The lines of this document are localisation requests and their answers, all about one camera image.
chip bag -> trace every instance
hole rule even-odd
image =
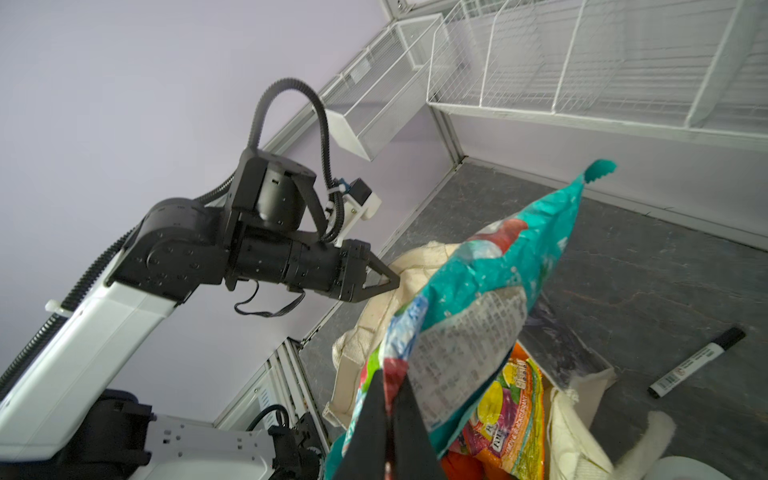
[[[344,452],[371,378],[382,369],[387,414],[408,373],[429,440],[442,457],[506,364],[568,244],[584,185],[614,169],[611,161],[595,161],[572,184],[480,230],[394,314],[362,369]]]
[[[449,450],[519,480],[543,480],[544,430],[541,371],[517,344]]]

black marker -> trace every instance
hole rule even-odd
[[[661,377],[653,385],[648,387],[648,393],[655,399],[668,394],[674,387],[680,382],[691,376],[698,369],[708,364],[730,347],[736,345],[736,343],[744,338],[746,333],[740,328],[733,327],[725,332],[723,335],[718,336],[707,346],[694,353],[688,360],[682,362],[674,370]]]

white wire basket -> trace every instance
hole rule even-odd
[[[360,52],[323,94],[336,143],[373,160],[426,104],[432,42],[445,38],[442,15],[427,15],[391,24]]]
[[[461,0],[429,102],[768,151],[768,1]]]

orange snack bag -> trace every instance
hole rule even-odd
[[[501,468],[520,480],[544,478],[541,371],[515,344],[450,450]]]

marker cap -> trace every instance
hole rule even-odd
[[[735,326],[728,329],[725,333],[718,336],[716,339],[712,340],[712,343],[716,343],[723,350],[728,350],[730,347],[736,345],[737,342],[745,336],[746,333],[744,333],[742,329]]]

